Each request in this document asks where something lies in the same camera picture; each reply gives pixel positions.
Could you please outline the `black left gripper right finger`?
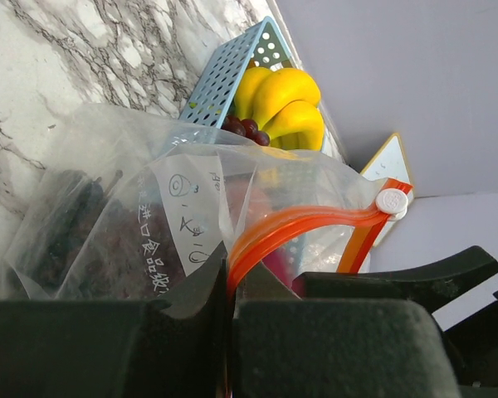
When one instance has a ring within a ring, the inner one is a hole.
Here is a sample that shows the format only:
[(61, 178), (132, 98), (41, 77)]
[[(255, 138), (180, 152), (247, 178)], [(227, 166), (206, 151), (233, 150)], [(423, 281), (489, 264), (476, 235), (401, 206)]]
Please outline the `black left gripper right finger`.
[(253, 268), (237, 288), (234, 305), (234, 396), (254, 397), (260, 382), (276, 364), (273, 331), (266, 319), (272, 304), (295, 301), (296, 296), (264, 264)]

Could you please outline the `red grape bunch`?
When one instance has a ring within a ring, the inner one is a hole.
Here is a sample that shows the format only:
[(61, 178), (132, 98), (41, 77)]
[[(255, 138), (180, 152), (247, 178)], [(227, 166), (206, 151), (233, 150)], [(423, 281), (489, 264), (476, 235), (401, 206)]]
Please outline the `red grape bunch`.
[(186, 279), (160, 203), (110, 204), (85, 252), (78, 289), (88, 299), (155, 299)]

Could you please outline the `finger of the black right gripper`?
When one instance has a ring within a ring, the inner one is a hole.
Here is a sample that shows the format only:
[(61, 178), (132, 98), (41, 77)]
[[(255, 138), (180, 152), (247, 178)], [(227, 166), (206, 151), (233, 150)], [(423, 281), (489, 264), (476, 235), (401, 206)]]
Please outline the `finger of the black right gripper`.
[(303, 299), (403, 299), (429, 313), (498, 274), (498, 261), (480, 246), (429, 265), (378, 273), (304, 272)]
[(495, 300), (443, 333), (443, 342), (464, 386), (498, 387), (498, 291)]

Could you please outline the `clear orange zipper bag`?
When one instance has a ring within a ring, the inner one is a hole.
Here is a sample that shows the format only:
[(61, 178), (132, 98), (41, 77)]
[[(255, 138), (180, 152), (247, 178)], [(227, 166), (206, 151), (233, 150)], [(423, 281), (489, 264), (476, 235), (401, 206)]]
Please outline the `clear orange zipper bag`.
[[(50, 180), (67, 169), (124, 176), (53, 294), (29, 276), (46, 222)], [(88, 243), (110, 204), (160, 203), (186, 278), (221, 243), (227, 287), (273, 250), (288, 249), (304, 272), (355, 274), (374, 242), (409, 205), (410, 184), (370, 181), (323, 153), (259, 146), (214, 127), (110, 105), (84, 105), (54, 133), (49, 166), (5, 255), (8, 286), (28, 299), (84, 298), (78, 289)]]

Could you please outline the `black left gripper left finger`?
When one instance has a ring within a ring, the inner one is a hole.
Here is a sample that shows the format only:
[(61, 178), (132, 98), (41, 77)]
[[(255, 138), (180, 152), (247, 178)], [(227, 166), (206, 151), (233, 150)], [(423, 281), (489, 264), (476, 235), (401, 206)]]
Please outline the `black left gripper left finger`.
[(214, 397), (221, 379), (227, 251), (223, 243), (198, 270), (148, 303), (143, 381), (148, 397)]

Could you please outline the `black grape bunch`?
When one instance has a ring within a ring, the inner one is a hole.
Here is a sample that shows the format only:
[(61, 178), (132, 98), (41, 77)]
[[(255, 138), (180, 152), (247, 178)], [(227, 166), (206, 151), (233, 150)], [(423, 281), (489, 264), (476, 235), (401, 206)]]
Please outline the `black grape bunch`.
[(46, 222), (33, 250), (29, 276), (50, 294), (64, 282), (74, 259), (108, 202), (109, 195), (124, 176), (120, 169), (103, 187), (102, 177), (67, 169), (50, 180)]

